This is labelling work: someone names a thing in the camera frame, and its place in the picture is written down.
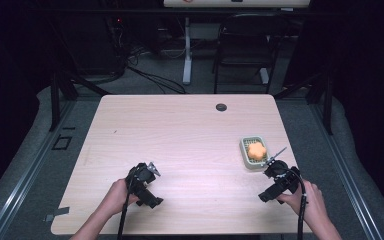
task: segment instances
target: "gray carpet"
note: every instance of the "gray carpet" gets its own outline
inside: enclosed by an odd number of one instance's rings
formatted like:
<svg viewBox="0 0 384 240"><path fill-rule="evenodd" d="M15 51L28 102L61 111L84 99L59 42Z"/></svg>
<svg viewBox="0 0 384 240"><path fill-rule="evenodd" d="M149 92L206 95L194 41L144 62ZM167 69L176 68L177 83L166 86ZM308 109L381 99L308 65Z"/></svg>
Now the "gray carpet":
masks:
<svg viewBox="0 0 384 240"><path fill-rule="evenodd" d="M283 45L273 80L272 94L281 90L282 79L292 49L292 41ZM181 83L184 56L172 58L179 55L179 52L167 53L170 57L165 54L160 56L142 54L138 59L131 59L132 63L138 60L137 64L131 64L131 66ZM194 48L192 83L184 86L188 93L212 93L212 54L213 51L207 48L205 43ZM96 82L100 79L99 77L88 79L95 83L102 82ZM99 86L113 94L164 93L157 84L130 70L126 70L120 79L105 82ZM61 98L62 122L53 133L47 131L51 120L49 89L45 89L38 95L41 106L34 126L0 182L0 239L69 238L69 236L53 235L50 232L51 222L44 221L44 218L53 213L59 205L99 103L97 94L83 86L76 86L76 88L80 93L77 101L68 102ZM384 239L384 199L355 154L352 135L340 103L334 101L333 106L334 135L326 137L324 129L320 127L320 116L317 114L320 107L307 105L302 98L305 92L306 90L303 89L288 99L277 101L303 177L316 182L323 190L329 216L344 239ZM165 89L165 93L177 94L168 89ZM52 150L58 136L71 138L66 150ZM379 234L375 234L374 237L363 227L358 211L350 200L351 194L347 192L340 178L336 165L338 156L332 151L332 141L340 149L341 157L346 160L364 203L367 204L367 209L373 216L373 221L379 230ZM35 174L28 176L27 171ZM25 187L25 195L17 195L14 190L17 190L19 180L23 179L24 182L30 180L31 185ZM11 194L19 197L20 204L9 204L8 207L6 203ZM296 235L261 236L261 239L282 238L296 239ZM100 236L100 239L115 239L115 236ZM312 234L306 234L305 239L315 239L315 237Z"/></svg>

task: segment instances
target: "chair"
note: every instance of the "chair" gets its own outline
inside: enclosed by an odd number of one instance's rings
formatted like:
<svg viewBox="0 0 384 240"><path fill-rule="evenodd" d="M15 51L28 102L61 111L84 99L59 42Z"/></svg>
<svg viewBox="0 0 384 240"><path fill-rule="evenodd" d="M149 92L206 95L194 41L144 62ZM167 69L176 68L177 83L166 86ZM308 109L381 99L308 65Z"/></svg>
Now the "chair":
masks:
<svg viewBox="0 0 384 240"><path fill-rule="evenodd" d="M277 15L235 14L220 25L217 51L213 63L214 93L219 82L219 67L270 69L266 93L273 77L279 44L288 28L288 21ZM246 85L264 85L261 83Z"/></svg>

